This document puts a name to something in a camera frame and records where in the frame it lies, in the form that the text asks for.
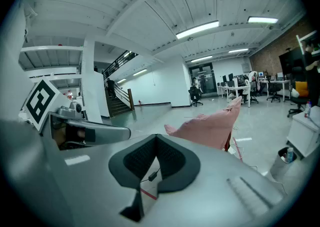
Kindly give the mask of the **dark glass double door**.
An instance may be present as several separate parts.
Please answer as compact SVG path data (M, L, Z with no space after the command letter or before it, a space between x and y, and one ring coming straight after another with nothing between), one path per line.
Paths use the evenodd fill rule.
M217 83L212 63L204 63L189 68L191 81L197 81L201 95L213 95L217 93Z

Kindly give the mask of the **blue black small object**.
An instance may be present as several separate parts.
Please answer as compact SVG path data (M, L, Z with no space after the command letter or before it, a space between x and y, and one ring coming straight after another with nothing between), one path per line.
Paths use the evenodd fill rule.
M291 163L286 162L287 148L292 147L284 147L277 152L273 165L269 170L270 175L276 181L280 180L286 174L291 164L297 159L297 155L294 152L294 160Z

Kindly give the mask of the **white office desk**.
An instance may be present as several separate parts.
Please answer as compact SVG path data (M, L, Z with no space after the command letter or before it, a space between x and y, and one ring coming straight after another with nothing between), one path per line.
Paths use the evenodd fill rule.
M282 101L289 101L291 99L291 81L290 80L271 80L270 84L267 79L263 79L260 81L261 84L266 84L266 91L267 91L267 96L269 96L269 88L271 87L270 84L274 85L282 85L282 89L280 90L281 95L282 95Z
M229 90L234 90L236 91L236 96L238 97L238 90L243 90L243 91L247 91L247 107L250 108L251 107L251 87L249 85L246 86L237 86L237 87L229 87L229 86L217 86L217 92L219 95L221 95L221 97L224 97L224 93L226 91L226 96L227 96L227 102L229 102Z

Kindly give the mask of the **black office chair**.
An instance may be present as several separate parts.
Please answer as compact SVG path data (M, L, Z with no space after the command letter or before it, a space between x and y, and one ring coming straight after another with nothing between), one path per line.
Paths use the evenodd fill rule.
M257 83L255 81L252 81L250 83L250 102L259 103L259 101L256 98L257 95Z
M270 81L268 81L267 87L268 96L266 100L270 100L271 102L278 100L280 102L281 97L278 95L278 92L281 88L276 83L271 83Z
M291 81L290 92L291 92L292 88L294 88L294 89L296 88L296 85L295 85L296 81L298 81L298 82L306 82L307 81L303 67L293 67L289 77L290 77L290 81ZM296 108L289 109L287 117L289 118L290 116L293 116L294 114L299 114L299 113L303 112L308 99L309 99L309 96L294 98L294 97L291 97L291 95L290 95L290 102L294 103L296 105Z
M203 105L203 103L200 102L200 94L196 86L191 86L188 92L191 100L191 104L190 104L191 107L192 106L197 107L198 105Z

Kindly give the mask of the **pink floor cushion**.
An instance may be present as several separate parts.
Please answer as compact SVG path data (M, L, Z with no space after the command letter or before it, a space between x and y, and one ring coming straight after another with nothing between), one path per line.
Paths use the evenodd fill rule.
M184 122L178 129L165 125L165 131L172 137L185 139L200 145L228 151L234 124L239 116L242 97L238 96L230 104L214 114L200 114Z

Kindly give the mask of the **dark staircase with railing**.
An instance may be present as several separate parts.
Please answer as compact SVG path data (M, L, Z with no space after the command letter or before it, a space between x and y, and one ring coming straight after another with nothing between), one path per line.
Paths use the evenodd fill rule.
M131 92L125 91L119 86L125 81L125 78L114 82L113 91L115 96L108 88L107 80L111 74L116 72L120 67L133 59L136 55L136 53L126 50L102 72L105 81L104 86L105 92L107 93L106 101L110 118L134 110Z

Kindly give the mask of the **white low cabinet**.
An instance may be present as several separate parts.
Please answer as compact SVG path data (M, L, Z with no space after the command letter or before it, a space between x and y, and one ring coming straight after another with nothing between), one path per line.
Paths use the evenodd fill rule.
M304 112L292 116L287 142L293 145L304 158L320 146L319 106L311 108L309 117L305 117Z

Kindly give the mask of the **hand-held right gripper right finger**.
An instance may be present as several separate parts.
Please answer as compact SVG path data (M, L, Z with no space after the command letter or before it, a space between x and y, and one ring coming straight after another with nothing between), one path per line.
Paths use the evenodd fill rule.
M161 193L143 227L265 227L284 199L273 183L228 152L172 137L193 151L200 171L184 190Z

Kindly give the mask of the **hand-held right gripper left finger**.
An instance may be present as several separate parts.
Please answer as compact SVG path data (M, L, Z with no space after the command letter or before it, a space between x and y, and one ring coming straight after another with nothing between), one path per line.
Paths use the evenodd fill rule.
M67 155L29 124L0 119L0 176L11 196L3 224L14 227L157 227L144 215L140 186L125 188L95 158Z

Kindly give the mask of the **orange chair pillow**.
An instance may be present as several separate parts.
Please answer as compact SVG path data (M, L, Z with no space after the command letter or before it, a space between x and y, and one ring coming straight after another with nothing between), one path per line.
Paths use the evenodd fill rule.
M306 81L296 81L295 90L298 92L299 97L301 98L309 97L308 83Z

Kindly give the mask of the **large black screen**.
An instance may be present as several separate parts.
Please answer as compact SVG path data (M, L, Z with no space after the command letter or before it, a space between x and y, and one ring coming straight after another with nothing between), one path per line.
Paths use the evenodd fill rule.
M294 67L304 67L304 56L299 47L285 52L279 56L282 73L288 75L292 73Z

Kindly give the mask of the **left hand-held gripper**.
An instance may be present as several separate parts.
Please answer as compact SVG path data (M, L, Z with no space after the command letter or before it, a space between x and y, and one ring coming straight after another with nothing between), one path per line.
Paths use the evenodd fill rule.
M49 132L61 150L88 145L113 144L128 140L127 127L80 120L82 106L63 95L46 78L37 82L19 114L39 134Z

